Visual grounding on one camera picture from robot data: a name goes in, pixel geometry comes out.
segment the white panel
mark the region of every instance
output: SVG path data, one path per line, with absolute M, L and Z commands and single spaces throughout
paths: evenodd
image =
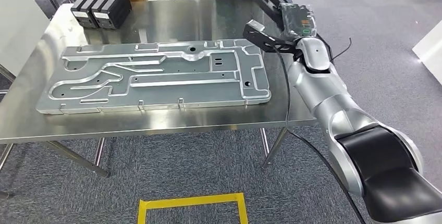
M 49 24 L 34 0 L 0 0 L 0 64 L 15 76 Z
M 418 42 L 413 51 L 442 84 L 442 21 Z

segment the silver robot arm segment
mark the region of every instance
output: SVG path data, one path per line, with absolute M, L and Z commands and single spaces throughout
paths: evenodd
M 422 177 L 422 157 L 405 134 L 362 110 L 330 63 L 324 42 L 302 38 L 288 78 L 318 119 L 329 159 L 377 223 L 442 223 L 442 193 Z

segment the robotic arm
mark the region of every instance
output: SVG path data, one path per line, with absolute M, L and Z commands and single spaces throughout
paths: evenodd
M 255 1 L 283 30 L 283 39 L 267 35 L 254 20 L 243 35 L 265 52 L 293 54 L 289 81 L 318 119 L 331 165 L 348 192 L 364 199 L 376 223 L 442 223 L 442 193 L 422 176 L 419 150 L 351 98 L 316 34 L 312 12 L 286 0 Z

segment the gray carpet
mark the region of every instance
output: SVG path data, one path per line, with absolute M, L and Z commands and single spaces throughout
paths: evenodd
M 349 91 L 415 140 L 425 175 L 442 188 L 442 86 L 411 51 L 441 19 L 442 0 L 293 1 L 312 5 L 335 53 L 352 37 L 336 61 Z M 296 131 L 326 151 L 317 126 Z M 96 140 L 63 143 L 93 159 Z M 257 130 L 109 139 L 107 179 L 36 143 L 16 145 L 0 173 L 0 189 L 16 196 L 0 202 L 0 222 L 135 223 L 139 199 L 244 192 L 250 223 L 357 223 L 325 166 L 298 141 L 289 138 L 269 170 L 262 161 Z M 147 223 L 238 223 L 237 214 L 233 204 L 162 209 L 148 212 Z

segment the machined metal part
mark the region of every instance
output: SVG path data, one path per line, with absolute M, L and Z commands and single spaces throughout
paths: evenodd
M 43 114 L 253 105 L 271 98 L 261 50 L 244 39 L 66 48 Z

